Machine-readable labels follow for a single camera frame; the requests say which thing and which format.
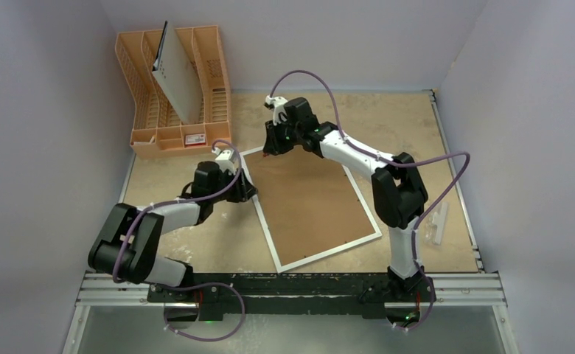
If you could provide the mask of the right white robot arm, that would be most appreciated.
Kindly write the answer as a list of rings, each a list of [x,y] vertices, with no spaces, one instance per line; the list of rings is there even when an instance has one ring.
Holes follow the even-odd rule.
[[[383,153],[354,140],[339,122],[319,122],[303,97],[267,96],[264,105],[273,117],[265,123],[263,153],[278,156],[300,145],[369,179],[376,215],[387,225],[391,244],[388,289],[399,300],[415,294],[425,278],[416,240],[428,192],[413,157]]]

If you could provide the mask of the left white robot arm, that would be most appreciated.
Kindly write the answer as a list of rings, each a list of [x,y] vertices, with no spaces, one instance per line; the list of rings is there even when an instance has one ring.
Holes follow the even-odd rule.
[[[116,282],[163,286],[175,301],[187,301],[195,291],[193,267],[159,256],[161,236],[202,224],[216,203],[243,203],[257,193],[242,169],[201,162],[174,200],[152,206],[115,204],[88,253],[88,266]]]

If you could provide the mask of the white picture frame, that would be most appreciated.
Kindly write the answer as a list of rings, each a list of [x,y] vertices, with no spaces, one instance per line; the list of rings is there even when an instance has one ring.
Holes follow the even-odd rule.
[[[243,153],[252,198],[279,273],[381,238],[382,232],[351,171],[296,148],[265,156]]]

